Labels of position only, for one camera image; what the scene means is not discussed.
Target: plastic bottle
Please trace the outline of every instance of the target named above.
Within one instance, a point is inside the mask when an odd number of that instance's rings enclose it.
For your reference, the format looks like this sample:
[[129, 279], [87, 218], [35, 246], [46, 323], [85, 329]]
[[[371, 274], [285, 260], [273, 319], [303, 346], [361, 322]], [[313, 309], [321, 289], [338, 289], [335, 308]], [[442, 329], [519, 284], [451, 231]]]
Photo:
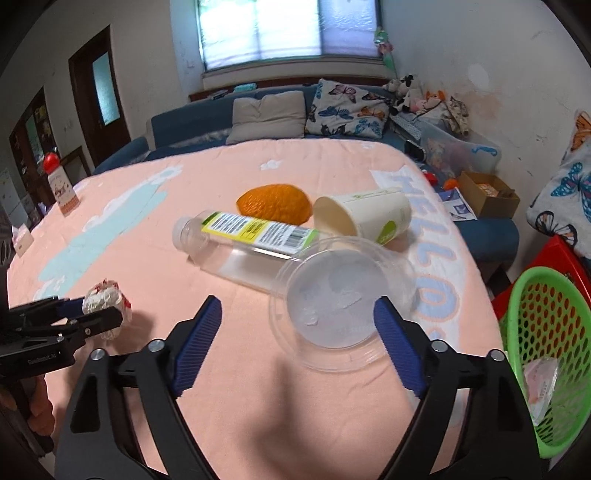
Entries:
[[268, 292], [286, 260], [329, 236], [310, 228], [206, 210], [177, 221], [173, 245], [208, 273]]
[[80, 205], [80, 199], [76, 195], [66, 171], [60, 165], [60, 157], [53, 152], [46, 154], [43, 159], [43, 170], [47, 173], [47, 181], [62, 214], [68, 215]]

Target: orange fruit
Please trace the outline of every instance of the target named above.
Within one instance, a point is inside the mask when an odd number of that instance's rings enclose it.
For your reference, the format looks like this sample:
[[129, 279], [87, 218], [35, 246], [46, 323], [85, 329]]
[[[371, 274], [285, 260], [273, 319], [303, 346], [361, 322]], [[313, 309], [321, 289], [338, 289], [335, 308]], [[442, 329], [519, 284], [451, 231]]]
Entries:
[[301, 225], [312, 215], [312, 204], [298, 187], [265, 185], [248, 190], [236, 202], [242, 215], [274, 222]]

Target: cardboard box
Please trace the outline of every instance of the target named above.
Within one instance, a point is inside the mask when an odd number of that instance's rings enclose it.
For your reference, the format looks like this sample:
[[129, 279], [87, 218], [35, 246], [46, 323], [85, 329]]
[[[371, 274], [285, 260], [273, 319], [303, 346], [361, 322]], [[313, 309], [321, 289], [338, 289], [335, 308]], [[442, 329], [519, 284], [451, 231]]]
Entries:
[[[519, 197], [496, 175], [463, 171], [458, 182], [460, 192], [478, 218], [512, 218], [517, 210]], [[492, 185], [499, 196], [488, 196], [479, 183]]]

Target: plastic storage box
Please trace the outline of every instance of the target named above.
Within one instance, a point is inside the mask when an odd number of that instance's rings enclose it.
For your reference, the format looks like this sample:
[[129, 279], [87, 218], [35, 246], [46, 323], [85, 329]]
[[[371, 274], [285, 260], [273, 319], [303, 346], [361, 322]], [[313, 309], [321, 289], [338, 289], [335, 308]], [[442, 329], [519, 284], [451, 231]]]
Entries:
[[476, 132], [460, 139], [427, 121], [416, 126], [421, 131], [425, 161], [441, 181], [457, 178], [463, 171], [494, 173], [501, 159], [501, 149]]

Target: door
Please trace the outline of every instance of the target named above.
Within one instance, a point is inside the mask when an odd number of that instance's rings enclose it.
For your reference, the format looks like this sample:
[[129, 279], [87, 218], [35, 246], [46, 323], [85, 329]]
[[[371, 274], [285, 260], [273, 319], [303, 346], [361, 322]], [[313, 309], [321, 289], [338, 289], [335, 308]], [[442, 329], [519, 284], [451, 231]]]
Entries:
[[70, 78], [82, 133], [97, 167], [130, 141], [117, 91], [109, 27], [70, 58]]

